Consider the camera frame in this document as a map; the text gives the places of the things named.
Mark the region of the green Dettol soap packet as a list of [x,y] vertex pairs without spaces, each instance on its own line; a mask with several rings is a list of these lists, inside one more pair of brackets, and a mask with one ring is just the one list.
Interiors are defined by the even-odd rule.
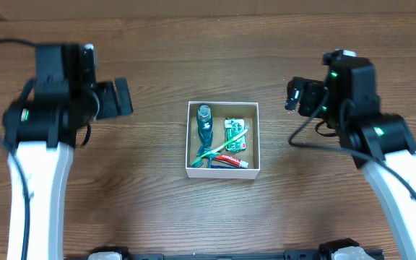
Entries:
[[[225,141],[229,141],[241,134],[245,130],[245,120],[243,118],[226,118],[224,121]],[[239,137],[236,141],[228,144],[225,149],[228,152],[240,152],[246,149],[245,135]]]

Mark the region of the blue mouthwash bottle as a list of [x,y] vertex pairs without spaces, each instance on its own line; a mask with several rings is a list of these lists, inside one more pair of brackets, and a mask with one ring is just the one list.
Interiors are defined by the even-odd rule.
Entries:
[[203,147],[211,147],[213,140],[212,132],[212,112],[208,105],[200,105],[196,114],[198,135]]

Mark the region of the red Colgate toothpaste tube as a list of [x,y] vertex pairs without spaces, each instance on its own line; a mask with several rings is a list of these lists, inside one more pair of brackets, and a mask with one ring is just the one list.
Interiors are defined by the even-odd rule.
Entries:
[[230,155],[219,154],[214,157],[214,160],[221,163],[226,163],[236,168],[248,168],[248,163],[246,161]]

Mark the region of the green toothbrush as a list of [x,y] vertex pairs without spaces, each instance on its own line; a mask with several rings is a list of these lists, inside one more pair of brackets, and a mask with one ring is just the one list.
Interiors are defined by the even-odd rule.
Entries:
[[233,142],[236,142],[238,139],[240,139],[242,136],[244,136],[247,132],[248,132],[248,129],[244,129],[241,133],[239,133],[236,136],[234,136],[233,138],[229,139],[224,144],[221,144],[219,147],[214,148],[214,149],[211,149],[211,150],[203,153],[202,155],[200,155],[199,157],[197,157],[194,161],[190,162],[189,165],[190,166],[194,166],[195,164],[197,164],[199,161],[201,161],[206,156],[212,155],[214,153],[217,153],[217,152],[223,150],[226,146],[228,146],[229,144],[231,144]]

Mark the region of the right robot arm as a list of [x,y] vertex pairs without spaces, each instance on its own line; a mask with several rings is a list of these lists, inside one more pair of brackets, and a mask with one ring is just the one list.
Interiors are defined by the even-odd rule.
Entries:
[[337,152],[355,166],[381,203],[402,259],[416,259],[416,141],[399,114],[381,112],[376,69],[367,58],[337,49],[325,53],[324,80],[293,77],[285,108],[317,118],[339,138]]

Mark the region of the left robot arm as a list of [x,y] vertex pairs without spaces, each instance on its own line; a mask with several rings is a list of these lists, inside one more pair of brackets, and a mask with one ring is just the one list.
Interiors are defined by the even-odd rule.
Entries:
[[9,145],[8,259],[62,259],[66,185],[77,132],[132,114],[125,78],[98,82],[92,44],[35,47],[36,75],[3,115]]

